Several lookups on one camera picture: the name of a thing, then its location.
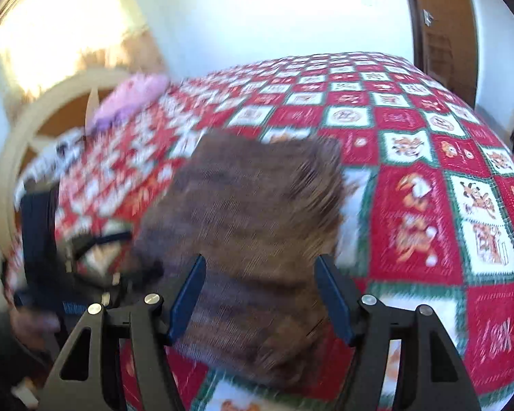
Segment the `brown fuzzy cloth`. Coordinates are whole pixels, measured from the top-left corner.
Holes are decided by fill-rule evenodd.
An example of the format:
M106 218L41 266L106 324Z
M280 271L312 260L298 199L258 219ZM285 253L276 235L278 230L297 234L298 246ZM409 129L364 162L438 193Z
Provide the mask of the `brown fuzzy cloth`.
M313 263L334 251L342 199L336 140L205 135L146 212L128 257L161 261L168 275L195 254L206 258L206 283L175 348L266 385L301 382L327 319Z

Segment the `checkered quilt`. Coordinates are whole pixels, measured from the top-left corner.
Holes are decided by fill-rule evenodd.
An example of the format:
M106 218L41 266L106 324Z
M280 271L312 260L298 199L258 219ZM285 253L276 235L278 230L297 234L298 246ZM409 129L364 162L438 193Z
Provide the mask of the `checkered quilt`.
M342 144L346 200L336 264L390 306L430 304L458 348L484 409L514 392L514 158L456 95L382 53L285 57L189 79L102 133L62 179L57 233L137 226L212 128L263 142L324 135ZM22 267L20 247L11 259ZM15 271L9 279L15 286ZM351 351L333 333L319 380L275 391L167 350L186 407L325 409ZM380 405L395 391L391 342ZM130 348L126 396L140 409Z

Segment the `wooden door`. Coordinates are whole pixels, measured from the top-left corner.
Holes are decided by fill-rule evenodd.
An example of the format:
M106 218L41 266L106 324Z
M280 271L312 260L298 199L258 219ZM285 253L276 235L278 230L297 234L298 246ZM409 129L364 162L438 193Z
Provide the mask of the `wooden door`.
M409 0L415 62L470 106L476 100L478 50L472 0ZM418 57L422 48L422 57Z

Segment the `human hand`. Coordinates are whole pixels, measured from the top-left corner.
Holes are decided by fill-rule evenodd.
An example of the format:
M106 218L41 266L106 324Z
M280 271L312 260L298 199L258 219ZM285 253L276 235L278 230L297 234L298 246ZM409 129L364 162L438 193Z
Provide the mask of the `human hand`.
M37 312L22 307L10 311L11 329L15 337L33 351L45 351L44 334L59 331L57 315L50 312Z

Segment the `metal screw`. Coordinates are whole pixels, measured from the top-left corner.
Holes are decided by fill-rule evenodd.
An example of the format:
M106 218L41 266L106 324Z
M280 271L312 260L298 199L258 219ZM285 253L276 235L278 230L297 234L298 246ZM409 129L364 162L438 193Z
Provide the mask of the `metal screw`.
M367 304L368 306L373 306L374 304L377 304L377 298L373 295L366 294L362 296L362 303Z
M158 295L158 294L148 294L145 297L146 304L156 304L159 301L160 301L160 295Z
M99 303L93 303L90 307L88 307L88 312L92 315L97 315L101 312L102 306Z
M419 312L430 317L434 313L434 309L432 309L428 304L421 304L419 306Z

